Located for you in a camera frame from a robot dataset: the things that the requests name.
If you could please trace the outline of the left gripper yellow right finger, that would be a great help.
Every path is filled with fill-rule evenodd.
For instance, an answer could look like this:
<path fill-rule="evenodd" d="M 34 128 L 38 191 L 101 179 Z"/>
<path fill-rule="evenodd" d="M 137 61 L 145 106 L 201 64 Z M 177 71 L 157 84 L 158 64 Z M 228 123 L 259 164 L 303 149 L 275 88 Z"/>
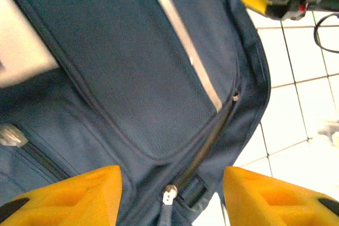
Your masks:
<path fill-rule="evenodd" d="M 338 201 L 243 168 L 224 171 L 231 225 L 338 225 Z"/>

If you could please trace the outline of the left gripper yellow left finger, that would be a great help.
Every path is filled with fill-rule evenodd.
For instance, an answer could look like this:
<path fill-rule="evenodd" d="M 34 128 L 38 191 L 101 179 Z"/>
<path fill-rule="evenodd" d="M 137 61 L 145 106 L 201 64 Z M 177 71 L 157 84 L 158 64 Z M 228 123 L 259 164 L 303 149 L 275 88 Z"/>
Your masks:
<path fill-rule="evenodd" d="M 122 196 L 118 165 L 23 193 L 1 206 L 1 225 L 116 225 Z"/>

